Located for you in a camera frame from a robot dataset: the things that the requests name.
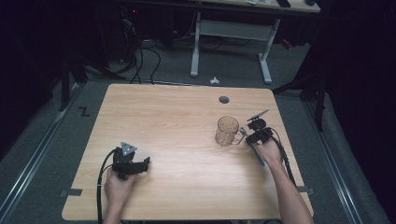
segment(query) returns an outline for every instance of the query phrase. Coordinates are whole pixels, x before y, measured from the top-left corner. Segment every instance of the gray carpet floor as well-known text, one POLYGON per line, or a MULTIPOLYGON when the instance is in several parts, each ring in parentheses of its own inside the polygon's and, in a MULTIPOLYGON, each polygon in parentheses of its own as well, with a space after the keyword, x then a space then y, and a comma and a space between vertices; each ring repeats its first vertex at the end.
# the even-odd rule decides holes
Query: gray carpet floor
MULTIPOLYGON (((223 44, 219 48, 217 43, 204 43, 199 76, 190 77, 192 46, 189 45, 189 41, 178 42, 172 48, 153 41, 144 43, 146 47, 155 46, 151 49, 161 55, 160 66, 153 75, 153 79, 158 81, 156 84, 161 84, 159 83, 161 81, 211 86, 210 79, 216 77, 220 81, 216 86, 274 89, 293 80, 309 49, 309 46, 300 46, 287 50, 282 46, 274 45, 268 57, 273 84, 266 85, 263 83, 260 65, 257 62, 261 42, 240 46, 235 44, 238 40, 230 40, 230 43, 223 44)), ((148 82, 159 59, 155 53, 146 49, 143 49, 143 59, 143 67, 139 74, 141 79, 148 82)), ((111 64, 112 69, 120 67, 119 64, 111 64)), ((71 187, 107 86, 116 82, 129 83, 134 73, 135 69, 132 69, 122 74, 127 77, 125 81, 90 76, 88 83, 75 91, 77 95, 74 102, 64 114, 57 132, 49 143, 49 150, 44 160, 12 210, 7 223, 74 223, 62 219, 66 198, 60 194, 62 190, 71 187), (81 116, 81 107, 87 108, 88 117, 81 116)), ((60 85, 57 85, 53 92, 54 97, 32 118, 19 141, 0 163, 0 202, 6 199, 47 129, 58 116, 61 105, 60 85)), ((349 223, 321 149, 322 143, 318 138, 316 127, 306 111, 315 102, 301 102, 297 93, 298 91, 287 91, 279 94, 276 96, 276 102, 304 182, 315 192, 309 196, 315 212, 314 220, 316 223, 349 223)), ((326 98, 323 129, 322 134, 359 209, 361 223, 389 223, 350 152, 332 111, 329 97, 326 98)))

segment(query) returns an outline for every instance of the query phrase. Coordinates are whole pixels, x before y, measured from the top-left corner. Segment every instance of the transparent glass cup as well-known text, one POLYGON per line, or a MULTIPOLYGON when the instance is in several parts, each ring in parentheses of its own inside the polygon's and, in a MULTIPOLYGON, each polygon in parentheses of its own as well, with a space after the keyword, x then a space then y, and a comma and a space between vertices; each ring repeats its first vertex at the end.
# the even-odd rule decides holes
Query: transparent glass cup
POLYGON ((216 142, 223 146, 227 147, 231 144, 239 144, 243 135, 238 134, 239 123, 233 117, 222 117, 218 121, 218 129, 216 130, 216 142))

